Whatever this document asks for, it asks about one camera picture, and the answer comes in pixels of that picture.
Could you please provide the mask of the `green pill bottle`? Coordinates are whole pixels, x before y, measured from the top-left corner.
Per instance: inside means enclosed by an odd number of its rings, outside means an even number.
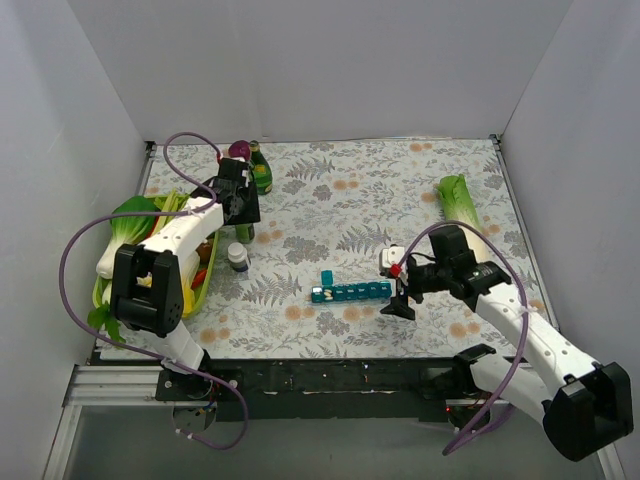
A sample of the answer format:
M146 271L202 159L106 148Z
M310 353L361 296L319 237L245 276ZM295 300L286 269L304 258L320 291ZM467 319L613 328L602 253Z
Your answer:
M252 223L235 226L237 240L242 244L250 244L255 238L255 229Z

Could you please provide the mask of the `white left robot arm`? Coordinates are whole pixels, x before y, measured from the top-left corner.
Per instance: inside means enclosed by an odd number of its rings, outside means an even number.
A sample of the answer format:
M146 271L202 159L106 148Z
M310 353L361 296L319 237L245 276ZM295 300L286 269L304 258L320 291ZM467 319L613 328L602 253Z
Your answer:
M197 248L222 227L259 220L250 164L223 158L217 175L190 195L178 216L115 254L110 313L148 337L163 366L180 373L178 387L190 399L205 398L213 377L201 367L204 350L182 321L189 262L199 258Z

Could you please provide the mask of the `red onion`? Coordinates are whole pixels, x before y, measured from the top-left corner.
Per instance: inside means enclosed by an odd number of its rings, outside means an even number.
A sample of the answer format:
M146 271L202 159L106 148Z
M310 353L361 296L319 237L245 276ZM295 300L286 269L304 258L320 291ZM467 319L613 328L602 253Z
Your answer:
M235 159L242 158L245 162L249 162L251 160L250 144L246 140L233 142L228 148L228 156Z

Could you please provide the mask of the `brown mushroom toy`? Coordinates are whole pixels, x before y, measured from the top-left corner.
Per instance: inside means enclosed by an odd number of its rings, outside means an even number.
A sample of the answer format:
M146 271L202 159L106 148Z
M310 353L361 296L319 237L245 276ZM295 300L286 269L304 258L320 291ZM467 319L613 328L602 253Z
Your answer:
M213 253L213 244L204 242L197 247L196 252L199 256L200 263L208 264Z

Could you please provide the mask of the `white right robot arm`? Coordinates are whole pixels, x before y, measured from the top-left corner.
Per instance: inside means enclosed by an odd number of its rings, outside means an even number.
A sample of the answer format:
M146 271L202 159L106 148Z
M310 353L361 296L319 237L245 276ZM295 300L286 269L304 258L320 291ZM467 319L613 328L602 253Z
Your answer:
M433 258L419 265L412 250L381 251L379 269L394 279L395 293L383 313L415 317L409 303L447 292L498 330L516 353L506 360L480 345L455 358L454 389L464 397L481 391L503 399L537 421L565 458L579 461L634 430L631 380L617 363L607 365L580 350L530 308L513 273L480 262L465 236L468 226L441 222L424 231Z

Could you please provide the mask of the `napa cabbage on table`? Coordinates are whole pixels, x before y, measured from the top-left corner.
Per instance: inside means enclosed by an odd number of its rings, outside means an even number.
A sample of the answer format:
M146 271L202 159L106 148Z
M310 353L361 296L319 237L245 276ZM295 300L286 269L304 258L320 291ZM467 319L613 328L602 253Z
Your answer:
M443 177L436 186L440 204L446 220L456 220L472 226L475 230L482 229L475 205L462 174ZM490 251L484 241L470 231L462 228L467 244L474 251L478 262L490 260Z

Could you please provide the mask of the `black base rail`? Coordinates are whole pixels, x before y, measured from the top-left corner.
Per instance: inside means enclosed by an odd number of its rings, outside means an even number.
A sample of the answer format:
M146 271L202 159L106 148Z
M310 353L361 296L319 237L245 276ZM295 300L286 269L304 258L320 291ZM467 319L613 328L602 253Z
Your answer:
M452 358L212 360L214 386L161 370L155 398L214 403L221 422L281 419L415 418L445 421L451 407L477 407L481 395Z

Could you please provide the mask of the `celery stalks toy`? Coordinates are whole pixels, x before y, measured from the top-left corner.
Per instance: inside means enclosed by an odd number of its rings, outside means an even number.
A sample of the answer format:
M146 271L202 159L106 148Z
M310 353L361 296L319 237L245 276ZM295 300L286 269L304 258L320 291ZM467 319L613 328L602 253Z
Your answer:
M148 199L150 199L161 212L176 212L180 211L185 206L189 199L189 195L181 193L176 189L172 189L166 195L148 196ZM157 234L172 220L173 216L158 217L154 222L153 229L149 232L147 237Z

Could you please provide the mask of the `green glass bottle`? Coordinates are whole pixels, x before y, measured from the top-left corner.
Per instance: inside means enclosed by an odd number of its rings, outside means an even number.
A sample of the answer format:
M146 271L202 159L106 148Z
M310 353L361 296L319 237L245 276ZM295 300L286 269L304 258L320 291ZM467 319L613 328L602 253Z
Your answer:
M273 186L273 176L271 167L264 157L260 143L257 140L249 142L251 152L251 167L253 179L259 195L266 195L271 192Z

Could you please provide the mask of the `bok choy toy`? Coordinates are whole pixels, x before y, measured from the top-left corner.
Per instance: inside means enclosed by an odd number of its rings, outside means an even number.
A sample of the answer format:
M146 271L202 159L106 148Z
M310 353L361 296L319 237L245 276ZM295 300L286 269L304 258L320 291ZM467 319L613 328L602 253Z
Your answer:
M158 209L152 200L137 195L126 200L113 213L154 213L157 211ZM155 221L155 217L149 216L128 216L111 219L111 238L96 265L96 273L101 278L111 279L117 250L124 244L135 245L143 240L153 230Z

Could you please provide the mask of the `red chili pepper toy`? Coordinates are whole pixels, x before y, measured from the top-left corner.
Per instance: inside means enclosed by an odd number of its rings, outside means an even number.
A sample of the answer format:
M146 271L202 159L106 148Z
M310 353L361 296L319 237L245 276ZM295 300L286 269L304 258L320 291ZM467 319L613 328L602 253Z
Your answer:
M196 273L196 275L194 276L193 281L191 283L191 289L192 290L197 289L198 287L200 287L204 283L204 281L205 281L205 279L207 277L207 273L208 273L208 270L205 269L205 268L199 270Z

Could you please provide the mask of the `green plastic basket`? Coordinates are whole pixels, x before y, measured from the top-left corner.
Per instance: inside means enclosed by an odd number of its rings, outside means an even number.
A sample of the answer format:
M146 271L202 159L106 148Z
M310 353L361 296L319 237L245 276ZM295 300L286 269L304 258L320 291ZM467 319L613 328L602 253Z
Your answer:
M198 260L195 260L193 256L190 256L189 260L187 261L186 272L181 273L182 287L189 287L189 289L184 293L185 306L182 314L183 319L189 319L190 317L195 315L204 304L209 283L213 275L213 266L216 256L218 239L219 235L216 232L212 232L205 241L213 244L213 253L208 264L201 264L199 256ZM193 278L196 273L203 268L208 270L207 277L200 287L192 290L191 283L193 281ZM111 279L104 279L98 275L92 293L92 302L94 307L98 309L107 304L110 299L110 293Z

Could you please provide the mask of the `teal weekly pill organizer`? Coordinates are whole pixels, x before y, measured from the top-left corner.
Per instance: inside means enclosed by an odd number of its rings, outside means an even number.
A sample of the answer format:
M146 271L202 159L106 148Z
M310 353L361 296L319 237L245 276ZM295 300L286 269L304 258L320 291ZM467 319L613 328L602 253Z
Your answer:
M387 300L392 297L392 286L389 281L337 284L333 272L324 270L321 272L321 284L311 288L310 296L313 304Z

